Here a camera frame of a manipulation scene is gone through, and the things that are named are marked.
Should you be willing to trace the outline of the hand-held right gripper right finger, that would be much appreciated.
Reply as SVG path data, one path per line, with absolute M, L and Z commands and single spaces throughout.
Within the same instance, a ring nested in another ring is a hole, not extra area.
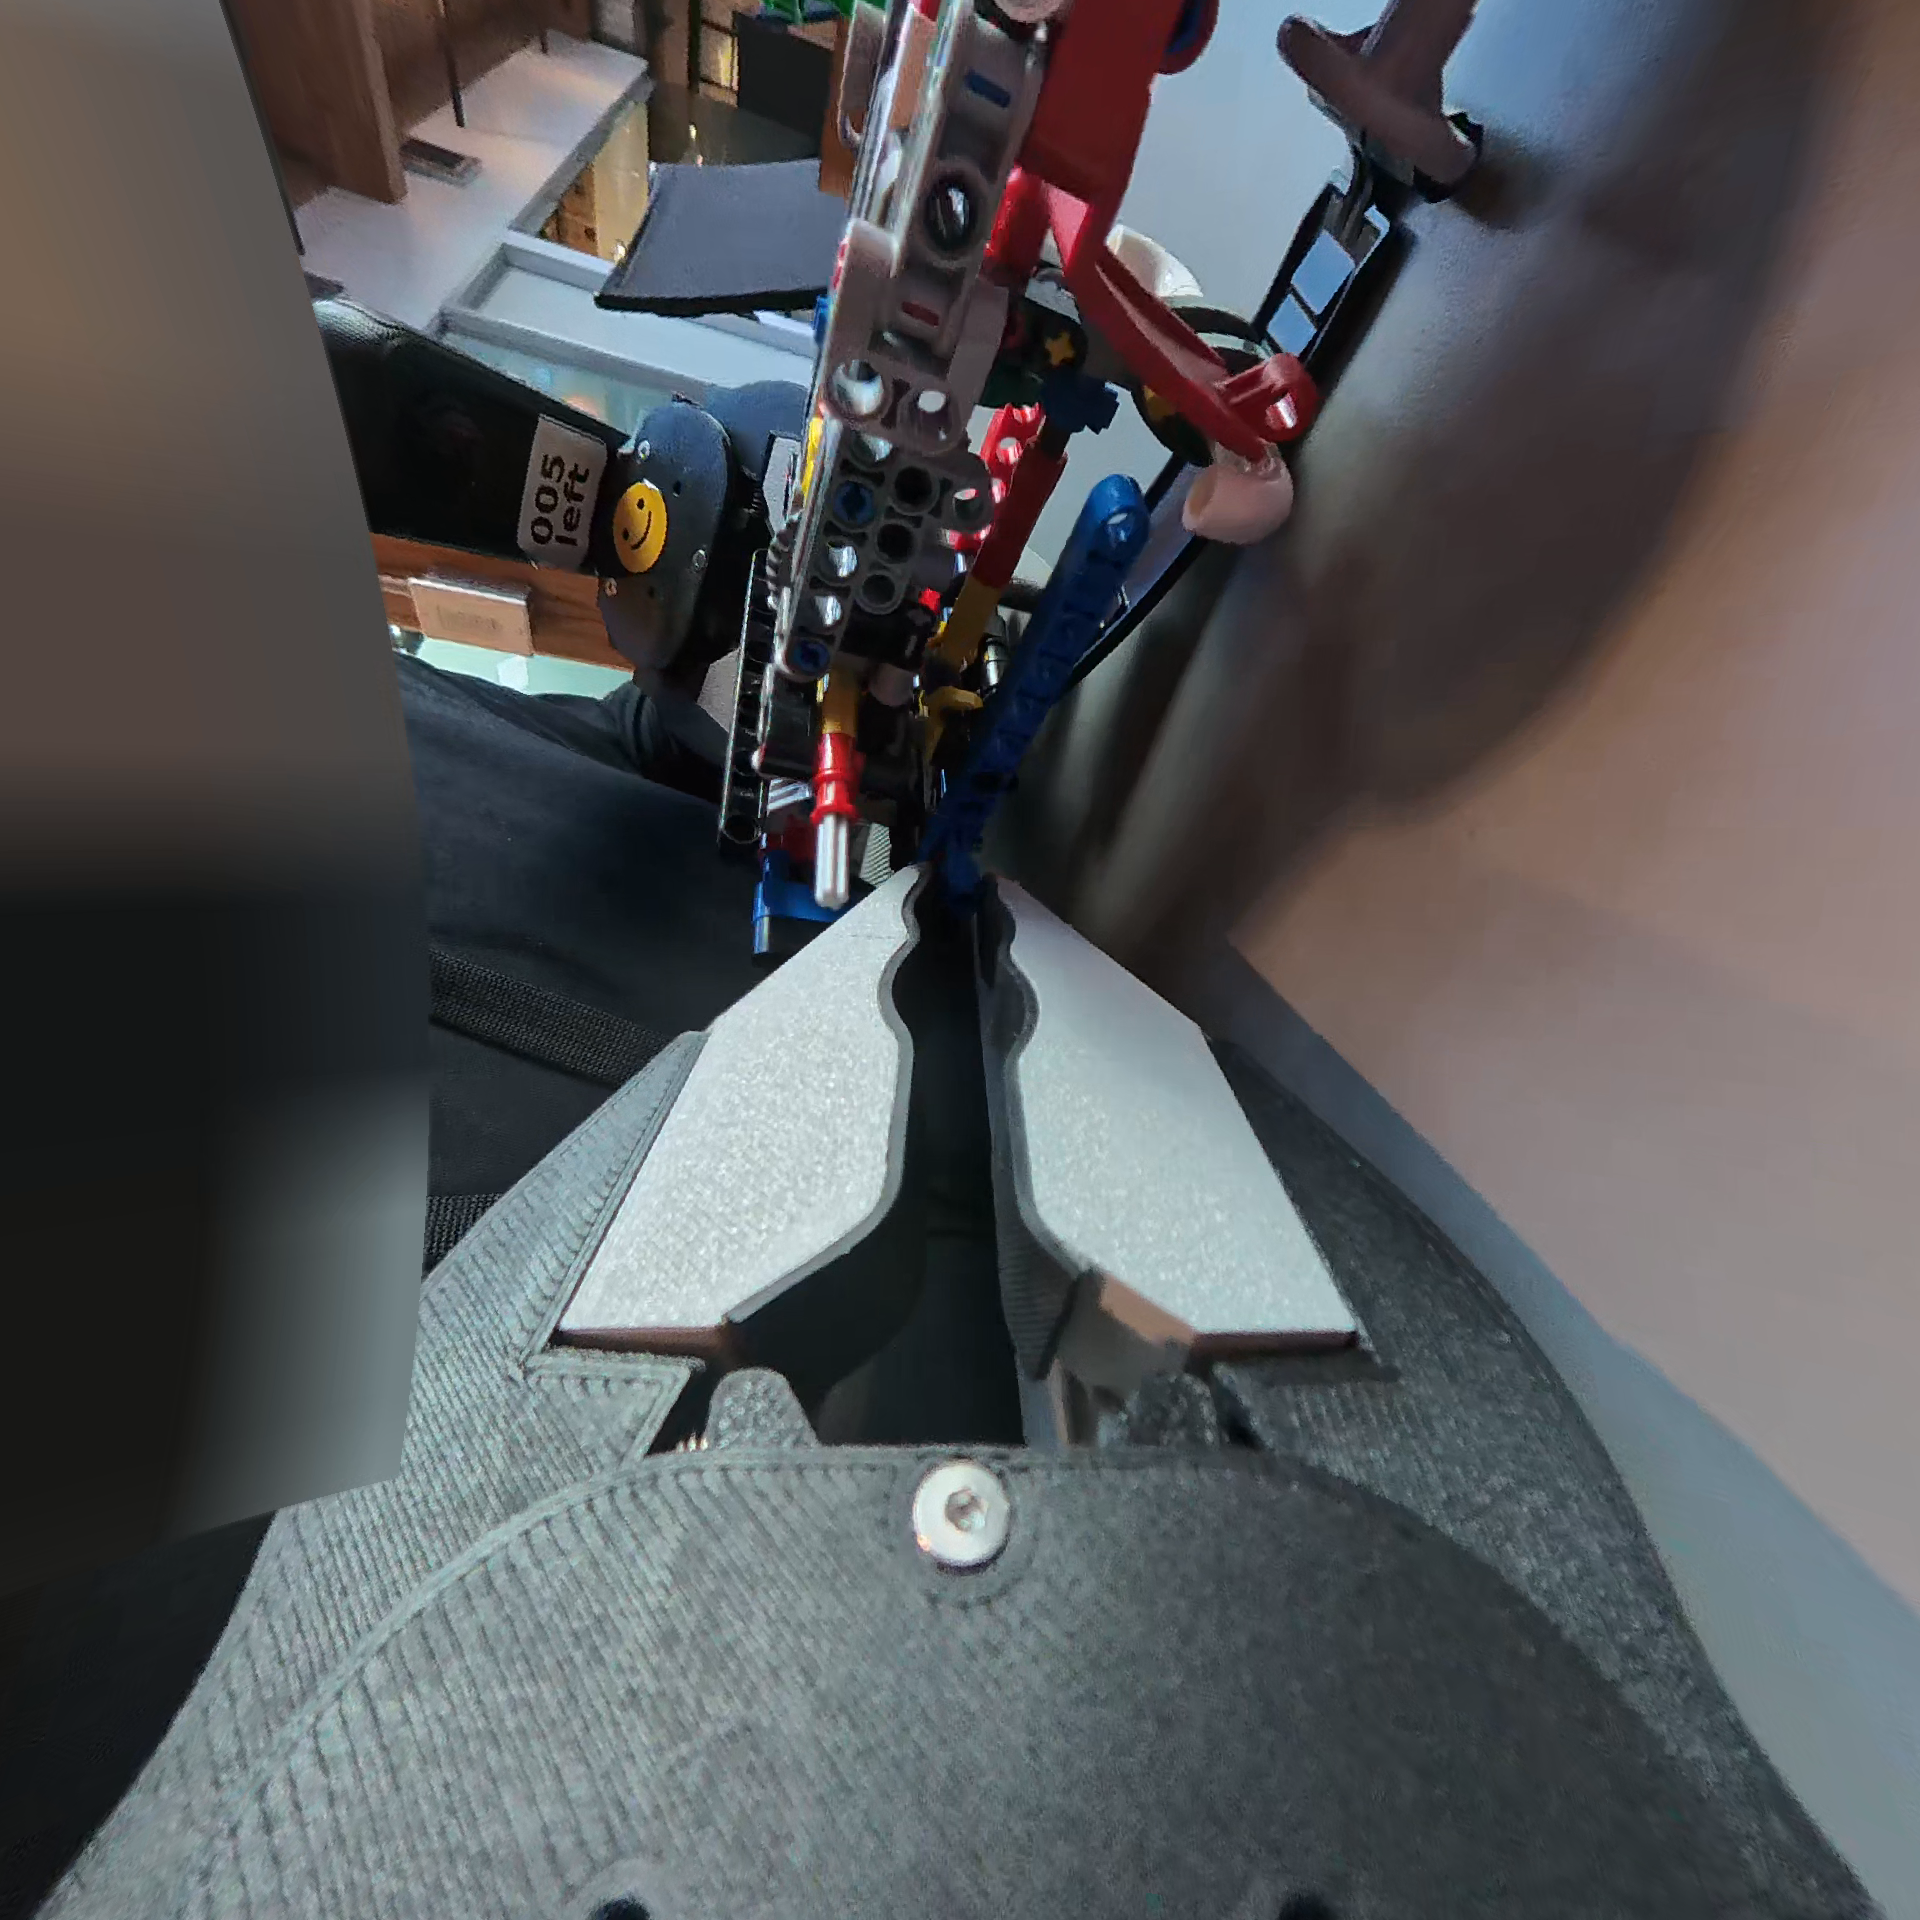
M 981 898 L 981 1050 L 1027 1444 L 1089 1444 L 1154 1375 L 1358 1349 L 1203 1028 L 1011 881 Z

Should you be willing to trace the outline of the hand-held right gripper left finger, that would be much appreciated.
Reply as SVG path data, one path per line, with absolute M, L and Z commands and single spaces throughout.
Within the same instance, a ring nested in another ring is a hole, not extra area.
M 814 1404 L 899 1331 L 923 1205 L 896 983 L 923 884 L 889 878 L 698 1038 L 559 1343 L 763 1366 Z

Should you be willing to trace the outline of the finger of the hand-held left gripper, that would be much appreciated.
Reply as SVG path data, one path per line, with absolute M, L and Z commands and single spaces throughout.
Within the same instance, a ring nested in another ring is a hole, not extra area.
M 736 713 L 742 693 L 742 670 L 747 663 L 747 650 L 736 644 L 726 655 L 706 666 L 704 682 L 698 693 L 703 724 L 695 729 L 695 757 L 703 772 L 695 787 L 726 787 L 736 759 Z

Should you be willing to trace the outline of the toy brick car chassis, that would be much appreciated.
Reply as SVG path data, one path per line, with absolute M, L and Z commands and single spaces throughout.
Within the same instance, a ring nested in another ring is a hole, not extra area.
M 1277 455 L 1293 482 L 1328 339 L 1419 193 L 1381 178 L 1366 226 L 1343 229 L 1351 158 L 1253 321 L 1121 229 L 1154 84 L 1207 50 L 1217 12 L 848 6 L 848 226 L 750 589 L 723 803 L 726 842 L 757 855 L 763 964 L 848 911 L 878 831 L 895 867 L 931 857 L 949 895 L 976 889 L 989 821 L 1149 542 L 1138 482 L 1103 482 L 1002 637 L 1072 437 L 1128 397 L 1189 468 L 1185 502 L 1219 452 Z

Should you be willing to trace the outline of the dark fabric chair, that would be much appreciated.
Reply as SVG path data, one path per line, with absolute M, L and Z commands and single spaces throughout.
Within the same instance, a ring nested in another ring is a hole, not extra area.
M 661 163 L 594 302 L 677 321 L 810 313 L 846 226 L 848 203 L 818 187 L 814 159 Z

